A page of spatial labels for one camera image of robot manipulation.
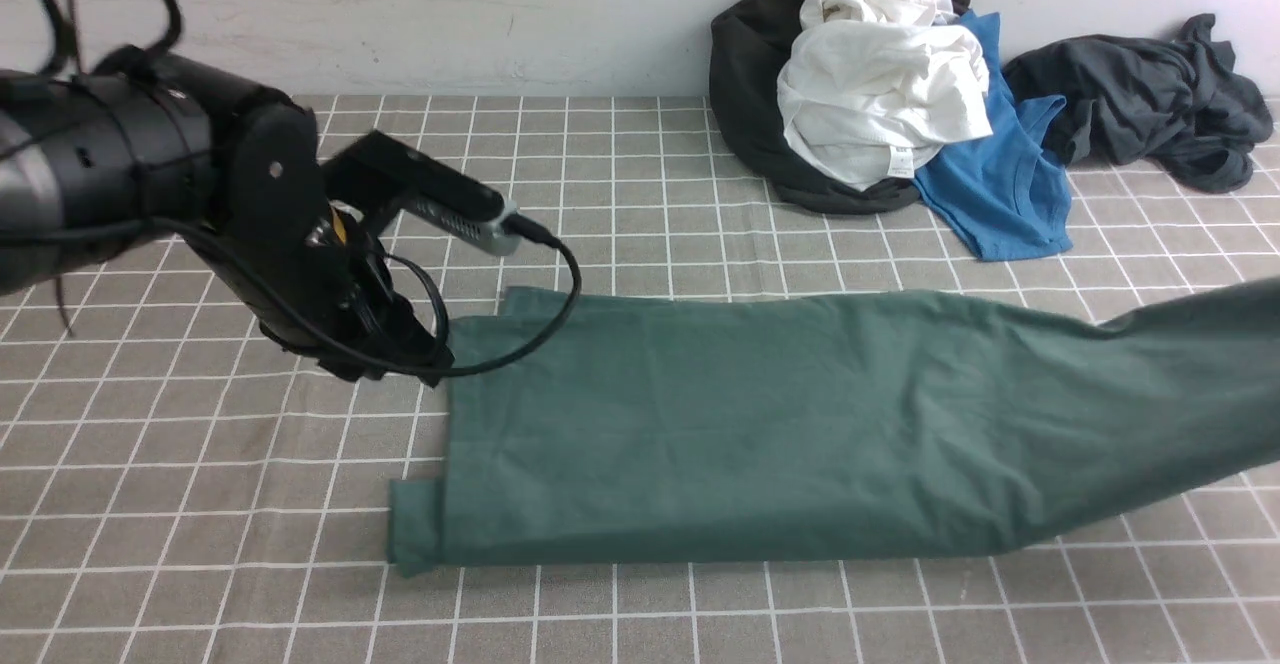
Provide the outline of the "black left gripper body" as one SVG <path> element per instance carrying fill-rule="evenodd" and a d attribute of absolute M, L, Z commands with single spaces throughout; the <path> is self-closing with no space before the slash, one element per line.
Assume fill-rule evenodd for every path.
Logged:
<path fill-rule="evenodd" d="M 451 322 L 438 331 L 419 321 L 413 304 L 394 289 L 383 244 L 351 212 L 329 207 L 302 237 L 260 235 L 242 241 L 209 232 L 215 244 L 197 244 L 196 255 L 247 304 L 259 330 L 282 349 L 312 360 L 338 380 L 379 381 L 388 372 L 347 357 L 312 336 L 255 287 L 255 273 L 291 310 L 329 339 L 365 357 L 385 360 L 396 371 L 408 367 L 451 368 Z"/>

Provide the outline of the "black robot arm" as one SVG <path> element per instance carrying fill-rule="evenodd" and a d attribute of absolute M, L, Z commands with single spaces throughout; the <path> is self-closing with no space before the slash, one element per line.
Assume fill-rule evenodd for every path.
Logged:
<path fill-rule="evenodd" d="M 349 383 L 453 365 L 394 289 L 379 237 L 444 168 L 380 130 L 320 161 L 317 116 L 273 87 L 133 46 L 72 81 L 3 73 L 4 294 L 178 234 L 268 339 Z"/>

